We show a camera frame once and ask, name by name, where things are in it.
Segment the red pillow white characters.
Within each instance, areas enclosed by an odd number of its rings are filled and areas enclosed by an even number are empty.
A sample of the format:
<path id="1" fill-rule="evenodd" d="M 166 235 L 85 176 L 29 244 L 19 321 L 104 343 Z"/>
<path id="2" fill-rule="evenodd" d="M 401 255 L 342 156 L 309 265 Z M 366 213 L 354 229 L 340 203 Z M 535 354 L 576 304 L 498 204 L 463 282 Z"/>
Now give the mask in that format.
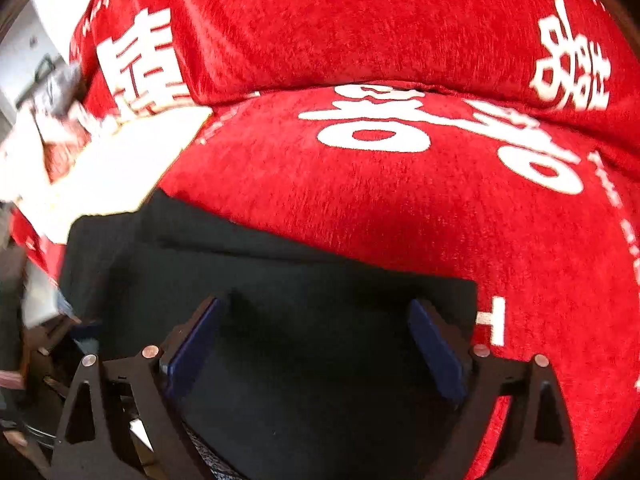
<path id="1" fill-rule="evenodd" d="M 639 147 L 639 62 L 598 0 L 90 0 L 70 40 L 94 114 L 408 81 Z"/>

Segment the white bed sheet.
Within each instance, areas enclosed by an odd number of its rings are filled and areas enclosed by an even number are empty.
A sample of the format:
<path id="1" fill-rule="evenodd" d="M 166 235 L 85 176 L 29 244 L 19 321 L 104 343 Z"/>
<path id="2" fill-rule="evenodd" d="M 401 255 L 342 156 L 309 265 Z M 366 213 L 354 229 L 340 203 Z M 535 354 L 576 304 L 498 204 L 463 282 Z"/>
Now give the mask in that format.
<path id="1" fill-rule="evenodd" d="M 138 210 L 211 114 L 182 106 L 121 125 L 108 118 L 82 143 L 80 122 L 25 106 L 1 143 L 1 200 L 38 235 L 64 245 L 82 216 Z"/>

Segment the black pants grey patterned waistband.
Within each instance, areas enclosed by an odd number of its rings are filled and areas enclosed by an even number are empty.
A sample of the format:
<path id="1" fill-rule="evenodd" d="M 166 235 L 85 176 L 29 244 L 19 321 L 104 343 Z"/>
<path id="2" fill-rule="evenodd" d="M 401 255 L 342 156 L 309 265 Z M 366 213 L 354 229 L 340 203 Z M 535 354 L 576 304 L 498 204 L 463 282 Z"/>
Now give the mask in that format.
<path id="1" fill-rule="evenodd" d="M 163 192 L 70 228 L 58 280 L 102 356 L 131 356 L 221 296 L 219 330 L 179 403 L 251 479 L 419 479 L 454 404 L 409 328 L 429 301 L 471 333 L 473 282 L 349 260 L 224 220 Z"/>

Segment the pile of clothes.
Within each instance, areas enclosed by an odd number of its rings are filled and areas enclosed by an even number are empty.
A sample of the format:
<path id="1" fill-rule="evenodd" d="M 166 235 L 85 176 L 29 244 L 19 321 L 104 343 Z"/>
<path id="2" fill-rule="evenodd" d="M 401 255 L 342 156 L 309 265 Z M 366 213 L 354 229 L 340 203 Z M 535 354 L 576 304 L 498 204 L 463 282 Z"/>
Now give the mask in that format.
<path id="1" fill-rule="evenodd" d="M 112 116 L 96 118 L 81 104 L 86 82 L 80 64 L 64 64 L 35 81 L 1 142 L 1 196 L 49 185 L 72 170 L 80 153 L 119 129 Z"/>

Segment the red blanket white characters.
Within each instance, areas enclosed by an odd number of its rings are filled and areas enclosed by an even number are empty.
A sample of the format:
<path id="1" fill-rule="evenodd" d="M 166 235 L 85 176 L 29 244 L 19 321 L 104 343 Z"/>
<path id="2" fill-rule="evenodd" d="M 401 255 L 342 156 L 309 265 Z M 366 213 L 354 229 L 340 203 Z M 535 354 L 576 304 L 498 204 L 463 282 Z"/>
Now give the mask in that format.
<path id="1" fill-rule="evenodd" d="M 578 474 L 639 408 L 639 171 L 579 131 L 496 104 L 376 84 L 212 110 L 157 182 L 240 226 L 395 271 L 475 283 L 474 340 L 544 352 Z M 66 244 L 18 209 L 14 238 L 58 275 Z"/>

